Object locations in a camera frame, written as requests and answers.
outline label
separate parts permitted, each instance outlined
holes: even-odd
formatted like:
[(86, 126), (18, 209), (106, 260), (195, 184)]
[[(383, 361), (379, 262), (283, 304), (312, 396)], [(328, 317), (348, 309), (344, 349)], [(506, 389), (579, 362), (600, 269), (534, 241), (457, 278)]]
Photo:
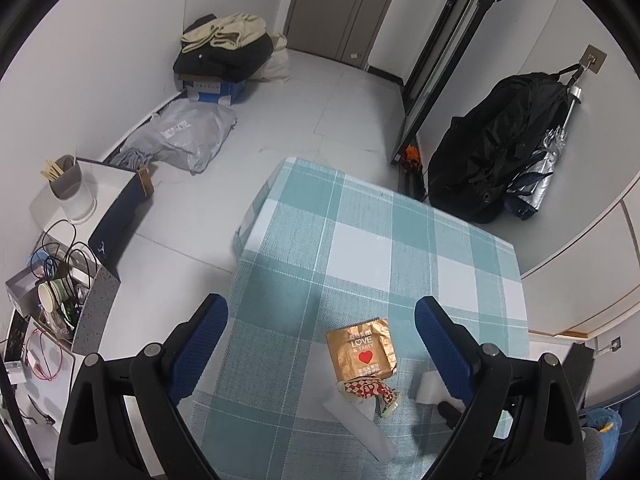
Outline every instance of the label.
[(182, 121), (181, 123), (178, 123), (175, 126), (169, 128), (168, 130), (165, 130), (164, 132), (160, 132), (160, 135), (162, 135), (165, 139), (169, 139), (170, 137), (173, 137), (176, 133), (180, 132), (181, 130), (187, 129), (190, 126), (191, 125), (187, 121)]
[(222, 91), (222, 83), (220, 81), (212, 81), (209, 83), (197, 81), (193, 83), (193, 89), (209, 94), (219, 94)]

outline teal plaid tablecloth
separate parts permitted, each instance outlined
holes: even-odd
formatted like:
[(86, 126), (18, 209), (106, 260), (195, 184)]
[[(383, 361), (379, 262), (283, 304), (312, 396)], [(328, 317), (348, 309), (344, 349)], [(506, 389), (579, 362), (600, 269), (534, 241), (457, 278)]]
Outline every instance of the teal plaid tablecloth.
[[(226, 479), (419, 479), (450, 431), (417, 404), (434, 365), (414, 306), (433, 295), (455, 322), (528, 357), (513, 247), (398, 193), (289, 158), (260, 190), (234, 240), (230, 320), (194, 394), (180, 406)], [(324, 334), (389, 320), (404, 401), (376, 422), (398, 448), (381, 466), (322, 406), (335, 383)]]

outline plastic container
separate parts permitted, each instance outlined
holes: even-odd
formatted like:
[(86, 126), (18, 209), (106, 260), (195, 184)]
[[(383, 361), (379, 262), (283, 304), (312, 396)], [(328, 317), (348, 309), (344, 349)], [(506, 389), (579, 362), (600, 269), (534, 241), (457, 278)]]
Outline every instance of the plastic container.
[(78, 161), (71, 155), (65, 155), (56, 163), (64, 173), (49, 183), (51, 192), (72, 224), (86, 222), (94, 213), (97, 201), (82, 175)]

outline beige sweater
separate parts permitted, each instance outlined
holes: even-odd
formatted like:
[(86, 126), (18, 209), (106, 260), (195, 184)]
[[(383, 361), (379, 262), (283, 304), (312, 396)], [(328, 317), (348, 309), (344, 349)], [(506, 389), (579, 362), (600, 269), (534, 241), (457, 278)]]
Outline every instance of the beige sweater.
[(206, 43), (227, 50), (236, 50), (257, 40), (267, 32), (267, 24), (259, 16), (236, 12), (226, 18), (216, 18), (182, 35), (187, 45), (184, 53), (200, 48)]

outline red cable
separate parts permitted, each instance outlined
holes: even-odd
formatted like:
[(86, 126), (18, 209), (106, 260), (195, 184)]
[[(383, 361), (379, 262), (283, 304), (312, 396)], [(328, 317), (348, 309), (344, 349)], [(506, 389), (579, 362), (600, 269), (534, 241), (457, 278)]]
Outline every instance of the red cable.
[(62, 359), (63, 359), (63, 352), (62, 352), (62, 346), (60, 346), (60, 343), (58, 343), (57, 341), (55, 341), (56, 346), (60, 349), (60, 362), (58, 364), (58, 370), (56, 370), (56, 373), (54, 373), (53, 375), (51, 374), (51, 370), (49, 368), (49, 362), (47, 361), (47, 357), (45, 355), (44, 352), (44, 345), (42, 344), (42, 330), (35, 328), (33, 330), (33, 332), (31, 332), (31, 335), (29, 336), (29, 338), (27, 339), (27, 344), (26, 344), (26, 349), (27, 351), (29, 351), (29, 343), (31, 342), (31, 338), (33, 337), (33, 335), (36, 332), (40, 332), (40, 352), (42, 354), (42, 358), (44, 360), (44, 364), (47, 367), (47, 371), (49, 373), (49, 377), (47, 377), (44, 373), (44, 370), (42, 369), (42, 367), (39, 364), (36, 364), (34, 367), (31, 367), (31, 371), (33, 372), (33, 375), (35, 375), (37, 378), (39, 378), (41, 381), (49, 381), (51, 382), (53, 379), (55, 379), (58, 374), (60, 373), (60, 370), (62, 369)]

